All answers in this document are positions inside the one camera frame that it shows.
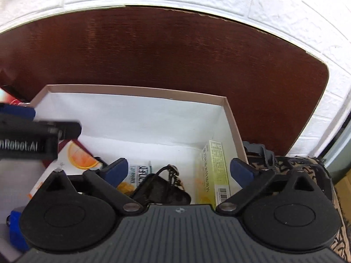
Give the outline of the yellow medicine box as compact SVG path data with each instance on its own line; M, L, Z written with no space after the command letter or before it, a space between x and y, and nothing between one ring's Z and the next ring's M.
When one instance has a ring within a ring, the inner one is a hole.
M201 151L195 172L195 203L213 209L230 197L227 167L222 143L209 140Z

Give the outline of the orange fruit print box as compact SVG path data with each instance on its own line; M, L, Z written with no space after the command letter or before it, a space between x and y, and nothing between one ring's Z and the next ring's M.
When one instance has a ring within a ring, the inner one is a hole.
M67 175L82 174L85 170L103 168L103 164L96 160L92 154L78 140L64 140L58 146L58 158L52 162L44 162L45 171L29 192L32 199L47 177L56 169L65 171Z

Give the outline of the blue white carton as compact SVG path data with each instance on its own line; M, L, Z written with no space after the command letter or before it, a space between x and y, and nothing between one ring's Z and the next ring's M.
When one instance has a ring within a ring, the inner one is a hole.
M30 248L20 230L21 212L13 210L7 217L9 241L20 252L27 252Z

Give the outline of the red snack packet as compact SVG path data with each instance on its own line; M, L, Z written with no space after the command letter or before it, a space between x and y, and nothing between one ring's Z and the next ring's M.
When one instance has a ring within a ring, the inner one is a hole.
M27 103L27 99L16 90L13 83L14 80L1 69L1 101L11 105Z

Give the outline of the black phone case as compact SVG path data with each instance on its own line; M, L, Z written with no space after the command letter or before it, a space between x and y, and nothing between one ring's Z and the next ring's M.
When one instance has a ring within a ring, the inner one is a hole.
M187 192L171 185L154 173L145 177L130 197L143 206L150 204L189 205L192 200Z

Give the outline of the brown cardboard storage box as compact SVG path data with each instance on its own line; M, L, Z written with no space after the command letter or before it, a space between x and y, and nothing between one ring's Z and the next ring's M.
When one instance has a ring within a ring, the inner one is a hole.
M113 85L48 85L33 100L33 121L77 121L79 141L110 161L175 164L188 192L195 192L200 150L209 140L224 147L227 162L245 158L225 97ZM1 213L25 204L42 160L1 159ZM152 205L116 221L92 247L61 254L31 248L19 262L246 262L250 239L240 223L209 205Z

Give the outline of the dark brown headboard panel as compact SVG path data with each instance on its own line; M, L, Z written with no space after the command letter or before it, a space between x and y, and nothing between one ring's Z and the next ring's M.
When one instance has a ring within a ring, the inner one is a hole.
M31 100L47 84L103 84L228 98L245 141L284 155L328 83L325 63L251 26L125 7L43 18L1 34L1 86Z

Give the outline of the letter print table cloth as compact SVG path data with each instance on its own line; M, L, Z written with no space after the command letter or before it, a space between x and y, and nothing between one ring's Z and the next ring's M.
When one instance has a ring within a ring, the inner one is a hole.
M280 174L286 174L293 168L300 168L306 172L332 202L340 216L341 224L331 249L346 262L350 262L350 222L344 217L337 191L324 163L315 157L276 156L276 169Z

